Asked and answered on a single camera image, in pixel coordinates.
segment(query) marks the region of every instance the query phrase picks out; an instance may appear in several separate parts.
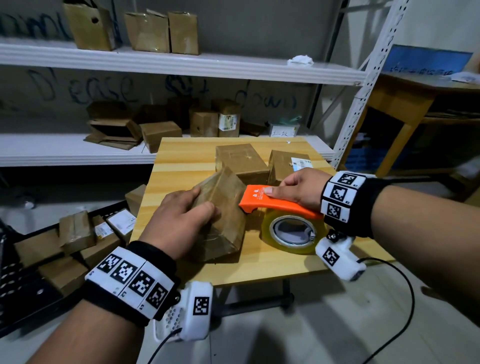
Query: wire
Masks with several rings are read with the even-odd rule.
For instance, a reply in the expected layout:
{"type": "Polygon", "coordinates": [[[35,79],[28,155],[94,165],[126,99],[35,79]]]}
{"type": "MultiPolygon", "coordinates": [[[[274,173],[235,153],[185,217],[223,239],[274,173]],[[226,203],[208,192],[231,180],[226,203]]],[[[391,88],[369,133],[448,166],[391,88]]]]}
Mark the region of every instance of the wire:
{"type": "Polygon", "coordinates": [[[410,281],[408,280],[407,276],[396,266],[394,266],[392,263],[389,263],[385,260],[379,259],[379,258],[372,258],[372,257],[367,257],[367,258],[361,258],[357,260],[358,263],[364,262],[365,260],[375,260],[377,262],[382,262],[384,264],[387,264],[388,266],[391,266],[393,269],[395,269],[398,273],[402,275],[403,278],[407,281],[408,288],[410,288],[410,293],[412,295],[412,307],[410,308],[410,315],[408,316],[407,323],[403,326],[403,328],[396,334],[394,335],[389,341],[387,341],[385,344],[383,344],[380,348],[378,348],[372,355],[370,355],[367,359],[363,361],[362,364],[368,363],[370,360],[372,360],[379,352],[381,352],[383,349],[385,349],[388,345],[390,345],[395,339],[397,339],[400,335],[402,335],[405,330],[410,326],[410,322],[412,321],[413,317],[413,312],[415,311],[415,293],[413,292],[413,287],[410,281]]]}
{"type": "Polygon", "coordinates": [[[152,362],[152,360],[155,358],[155,355],[156,353],[158,353],[158,351],[160,350],[160,348],[163,346],[163,344],[165,344],[167,342],[168,339],[170,339],[172,336],[174,335],[177,335],[179,332],[181,331],[181,328],[178,328],[176,330],[173,330],[172,332],[170,332],[166,338],[163,339],[163,341],[160,343],[160,345],[158,346],[158,348],[155,350],[155,352],[153,353],[153,355],[150,357],[150,360],[148,361],[147,364],[150,364],[152,362]]]}

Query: human hand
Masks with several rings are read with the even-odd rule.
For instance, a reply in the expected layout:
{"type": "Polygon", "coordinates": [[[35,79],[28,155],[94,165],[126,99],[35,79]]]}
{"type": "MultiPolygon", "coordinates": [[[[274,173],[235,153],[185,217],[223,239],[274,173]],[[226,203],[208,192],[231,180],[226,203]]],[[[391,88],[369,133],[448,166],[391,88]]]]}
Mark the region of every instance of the human hand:
{"type": "Polygon", "coordinates": [[[195,187],[166,195],[139,240],[152,244],[175,260],[187,254],[200,229],[220,212],[208,201],[190,210],[199,193],[200,187],[195,187]]]}
{"type": "Polygon", "coordinates": [[[320,211],[322,191],[331,174],[302,168],[286,177],[278,187],[265,187],[267,196],[296,202],[300,206],[314,211],[320,211]]]}

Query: tape roll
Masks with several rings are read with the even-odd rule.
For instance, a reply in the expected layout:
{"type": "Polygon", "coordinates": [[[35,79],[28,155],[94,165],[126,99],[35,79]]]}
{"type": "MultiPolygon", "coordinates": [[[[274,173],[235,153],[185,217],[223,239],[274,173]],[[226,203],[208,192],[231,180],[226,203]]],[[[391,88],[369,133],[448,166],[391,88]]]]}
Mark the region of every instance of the tape roll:
{"type": "Polygon", "coordinates": [[[295,254],[312,254],[325,236],[323,219],[306,219],[293,212],[271,208],[265,212],[261,239],[274,248],[295,254]]]}

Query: wooden desk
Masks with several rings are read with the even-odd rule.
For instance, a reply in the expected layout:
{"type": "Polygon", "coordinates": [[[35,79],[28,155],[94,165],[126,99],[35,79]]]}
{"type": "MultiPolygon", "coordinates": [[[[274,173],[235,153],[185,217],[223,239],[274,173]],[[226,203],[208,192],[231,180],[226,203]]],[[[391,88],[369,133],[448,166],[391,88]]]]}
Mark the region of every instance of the wooden desk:
{"type": "MultiPolygon", "coordinates": [[[[389,174],[390,169],[403,148],[420,124],[471,124],[479,119],[450,119],[425,117],[435,97],[445,93],[480,93],[480,85],[450,81],[444,77],[383,73],[378,78],[375,87],[367,100],[367,107],[355,127],[352,138],[340,161],[340,167],[345,164],[355,138],[367,115],[368,108],[373,108],[403,122],[402,129],[392,143],[385,158],[375,175],[379,178],[389,174]]],[[[454,169],[410,170],[399,171],[394,175],[419,175],[433,173],[451,173],[454,169]]]]}
{"type": "MultiPolygon", "coordinates": [[[[163,138],[140,206],[132,240],[138,239],[153,212],[166,194],[188,190],[215,172],[215,146],[250,143],[268,163],[272,149],[304,153],[313,167],[328,173],[334,169],[302,138],[163,138]]],[[[358,256],[374,256],[393,260],[372,239],[357,239],[354,252],[358,256]]],[[[226,286],[326,270],[316,255],[296,255],[275,249],[259,238],[259,222],[247,219],[247,231],[237,263],[192,264],[179,262],[178,275],[183,281],[209,281],[226,286]]]]}

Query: wristband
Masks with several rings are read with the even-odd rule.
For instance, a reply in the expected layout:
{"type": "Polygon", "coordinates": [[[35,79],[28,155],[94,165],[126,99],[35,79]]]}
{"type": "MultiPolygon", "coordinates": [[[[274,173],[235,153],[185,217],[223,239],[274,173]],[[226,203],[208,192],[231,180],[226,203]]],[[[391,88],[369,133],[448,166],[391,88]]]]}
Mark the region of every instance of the wristband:
{"type": "Polygon", "coordinates": [[[84,299],[145,327],[176,303],[175,261],[144,242],[117,247],[86,276],[84,299]]]}
{"type": "Polygon", "coordinates": [[[348,236],[373,239],[373,205],[389,184],[372,174],[337,172],[322,192],[320,212],[325,223],[348,236]]]}

